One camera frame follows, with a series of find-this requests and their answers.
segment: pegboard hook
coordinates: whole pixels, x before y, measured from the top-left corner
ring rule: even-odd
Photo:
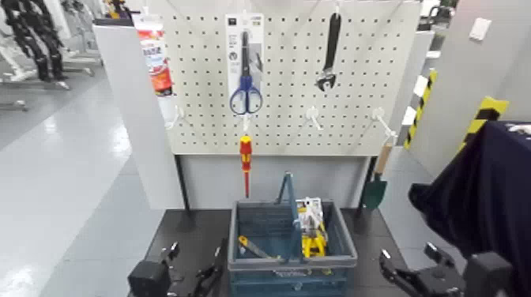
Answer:
[[[393,143],[394,143],[397,140],[398,135],[397,135],[397,132],[391,130],[391,128],[389,128],[387,123],[383,120],[383,115],[385,113],[386,112],[383,110],[383,108],[381,108],[381,107],[375,108],[372,111],[372,120],[375,121],[375,122],[376,121],[380,122],[380,124],[382,124],[383,128],[386,130],[387,138],[386,138],[386,140],[383,143],[385,144],[390,138],[393,138]]]
[[[175,105],[175,115],[173,117],[173,120],[171,122],[166,122],[164,127],[166,128],[166,130],[171,130],[173,126],[175,126],[175,123],[180,119],[184,119],[185,116],[186,115],[184,113],[184,110],[181,107]]]
[[[317,128],[317,130],[322,131],[324,129],[317,122],[317,117],[318,116],[319,116],[319,110],[317,108],[315,108],[315,106],[312,106],[312,107],[308,108],[308,110],[306,111],[306,119],[307,120],[311,120],[314,123],[315,127]]]

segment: gray basket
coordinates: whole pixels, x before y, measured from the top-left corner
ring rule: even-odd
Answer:
[[[333,201],[322,202],[329,235],[328,255],[302,257],[298,220],[293,220],[297,214],[293,212],[296,205],[291,175],[288,179],[289,203],[279,203],[280,199],[274,202],[245,200],[237,201],[232,209],[228,271],[233,296],[256,297],[261,293],[269,297],[341,296],[345,293],[348,272],[357,263],[357,252],[341,211]],[[245,235],[272,257],[280,255],[282,259],[256,258],[250,253],[241,255],[240,235]]]

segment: black table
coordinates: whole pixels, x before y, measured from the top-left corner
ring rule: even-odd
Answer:
[[[367,213],[359,220],[354,218],[354,209],[343,209],[342,212],[359,257],[358,265],[348,282],[347,296],[407,296],[383,279],[379,271],[378,256],[381,249],[390,252],[398,268],[405,267],[380,212],[376,210]],[[195,273],[212,262],[214,250],[221,239],[228,237],[230,216],[230,210],[201,210],[192,211],[190,214],[168,210],[153,238],[146,259],[157,261],[162,248],[179,241],[181,252],[174,260],[174,266],[185,279],[176,285],[179,286],[180,293],[193,291]],[[223,274],[220,286],[210,295],[229,296],[228,273]]]

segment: blue basket handle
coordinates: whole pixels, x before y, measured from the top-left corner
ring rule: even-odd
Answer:
[[[286,251],[286,254],[282,257],[284,262],[288,262],[289,258],[292,255],[292,251],[296,249],[296,256],[300,259],[300,262],[304,262],[303,248],[302,248],[302,231],[300,230],[300,221],[299,221],[299,211],[297,210],[297,202],[295,201],[295,191],[293,190],[293,174],[286,171],[284,174],[284,179],[282,180],[281,192],[278,194],[278,198],[275,201],[275,204],[280,204],[282,202],[282,197],[284,196],[284,190],[286,185],[288,185],[288,202],[292,209],[292,219],[293,219],[293,233],[292,240],[289,244],[289,250]]]

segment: light switch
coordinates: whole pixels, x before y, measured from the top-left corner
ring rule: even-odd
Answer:
[[[488,27],[491,26],[492,21],[487,20],[481,17],[478,17],[472,26],[472,31],[470,31],[470,38],[475,40],[483,40],[487,34]]]

